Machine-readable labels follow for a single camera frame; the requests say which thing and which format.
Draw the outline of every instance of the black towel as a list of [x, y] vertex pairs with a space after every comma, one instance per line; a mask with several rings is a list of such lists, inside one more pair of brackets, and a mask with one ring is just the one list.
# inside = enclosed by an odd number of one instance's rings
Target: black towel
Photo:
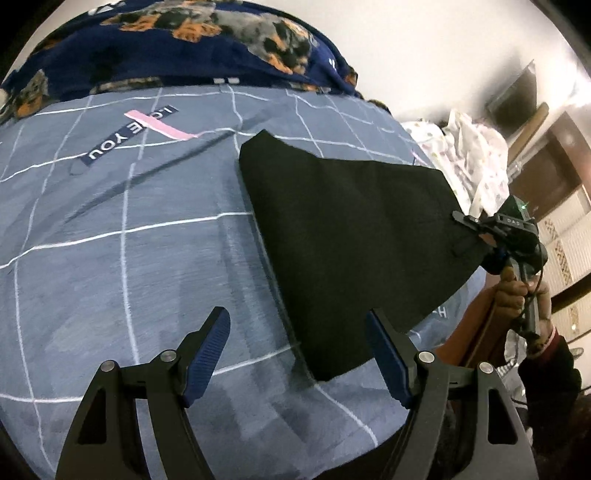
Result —
[[452, 219], [460, 206], [437, 170], [317, 158], [266, 131], [242, 146], [240, 169], [317, 380], [372, 358], [363, 329], [371, 308], [382, 308], [394, 328], [407, 332], [488, 252]]

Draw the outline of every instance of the white wall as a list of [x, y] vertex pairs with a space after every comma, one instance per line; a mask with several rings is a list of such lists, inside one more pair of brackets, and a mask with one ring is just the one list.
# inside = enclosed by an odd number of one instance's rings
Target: white wall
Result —
[[581, 372], [583, 379], [583, 388], [591, 385], [591, 333], [581, 340], [577, 340], [569, 345], [570, 348], [583, 347], [585, 353], [581, 358], [575, 361], [574, 365]]
[[[359, 72], [359, 90], [401, 121], [479, 116], [486, 101], [531, 60], [538, 100], [551, 117], [572, 90], [570, 47], [530, 0], [258, 0], [324, 32]], [[16, 64], [51, 30], [104, 0], [66, 0]]]

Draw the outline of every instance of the human hand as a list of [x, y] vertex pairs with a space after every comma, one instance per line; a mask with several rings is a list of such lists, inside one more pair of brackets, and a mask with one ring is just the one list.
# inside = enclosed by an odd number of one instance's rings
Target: human hand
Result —
[[[535, 288], [538, 285], [538, 278], [533, 278], [529, 284], [517, 281], [513, 268], [507, 266], [501, 272], [501, 281], [496, 287], [495, 294], [495, 313], [505, 319], [512, 320], [516, 319], [523, 312], [525, 306], [525, 296], [535, 292]], [[550, 288], [545, 281], [540, 283], [540, 287], [536, 293], [536, 299], [538, 302], [538, 314], [540, 316], [540, 338], [533, 342], [532, 345], [528, 345], [528, 350], [534, 353], [536, 349], [543, 346], [552, 331], [554, 326], [552, 325], [552, 301], [550, 297]]]

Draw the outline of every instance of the finger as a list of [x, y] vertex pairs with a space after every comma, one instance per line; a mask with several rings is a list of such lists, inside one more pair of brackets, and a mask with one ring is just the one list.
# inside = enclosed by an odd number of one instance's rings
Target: finger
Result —
[[525, 297], [528, 294], [528, 286], [517, 280], [501, 282], [498, 284], [497, 290], [518, 297]]
[[[536, 287], [538, 287], [539, 279], [540, 279], [540, 276], [538, 275], [535, 278], [533, 278], [532, 280], [530, 280], [530, 282], [528, 284], [528, 290], [530, 293], [535, 292]], [[538, 295], [546, 295], [548, 293], [550, 293], [550, 286], [545, 281], [540, 282], [540, 286], [538, 287], [537, 294]]]
[[[533, 286], [528, 286], [531, 292], [535, 291], [537, 281], [534, 282]], [[535, 295], [538, 299], [538, 312], [540, 319], [548, 320], [552, 316], [552, 297], [550, 296], [550, 286], [542, 281], [540, 288]]]
[[516, 319], [518, 316], [521, 315], [521, 309], [512, 309], [508, 307], [497, 306], [495, 308], [495, 313], [499, 315], [501, 318]]
[[509, 295], [504, 291], [497, 291], [495, 296], [496, 304], [499, 307], [507, 307], [518, 310], [519, 312], [525, 305], [525, 298], [516, 295]]
[[507, 265], [501, 271], [501, 281], [513, 281], [513, 280], [516, 280], [516, 278], [515, 278], [515, 272], [513, 271], [513, 267], [512, 266]]

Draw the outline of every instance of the pink tape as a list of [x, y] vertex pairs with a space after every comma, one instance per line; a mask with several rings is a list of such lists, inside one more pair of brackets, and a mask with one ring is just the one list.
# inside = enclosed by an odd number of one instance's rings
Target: pink tape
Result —
[[137, 110], [131, 110], [127, 112], [125, 116], [135, 120], [140, 125], [146, 128], [151, 128], [152, 130], [159, 132], [166, 137], [172, 138], [173, 140], [191, 140], [192, 138], [197, 138], [199, 136], [181, 132], [170, 125], [161, 122], [153, 116], [144, 115], [142, 112], [138, 112]]

